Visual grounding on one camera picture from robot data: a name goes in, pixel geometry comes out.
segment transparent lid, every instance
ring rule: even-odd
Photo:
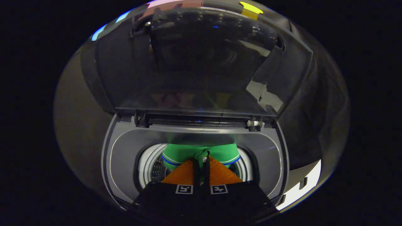
[[[199,8],[161,14],[113,25],[82,55],[82,65],[96,59],[114,111],[278,117],[308,73],[311,50],[274,23],[213,9],[202,20]]]

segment green cloth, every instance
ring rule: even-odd
[[[198,160],[200,168],[203,165],[203,158],[209,155],[221,162],[226,167],[237,162],[240,159],[239,151],[236,144],[226,144],[220,146],[191,146],[169,144],[162,153],[162,158],[165,166],[174,170],[180,164],[190,158]]]

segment blue stripe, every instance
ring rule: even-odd
[[[99,28],[97,31],[95,31],[94,35],[92,36],[92,41],[96,41],[98,38],[98,35],[103,31],[103,29],[106,27],[107,24],[105,24],[103,27]]]
[[[165,159],[165,157],[163,157],[163,155],[161,155],[163,161],[166,161],[167,163],[169,163],[170,165],[174,165],[174,166],[180,166],[180,164],[176,164],[176,163],[172,163],[169,160]]]
[[[116,20],[115,23],[117,23],[117,22],[119,22],[119,21],[125,19],[125,18],[127,17],[127,15],[128,15],[130,12],[131,12],[131,10],[128,11],[128,12],[126,12],[126,13],[124,13],[124,14],[122,14],[121,16],[119,16],[119,17],[117,18],[117,20]]]
[[[226,166],[226,165],[230,165],[230,164],[233,164],[233,163],[235,163],[235,162],[239,161],[239,159],[240,159],[240,155],[239,155],[239,158],[237,158],[235,161],[230,162],[230,163],[225,163],[225,164],[224,164],[224,166]]]

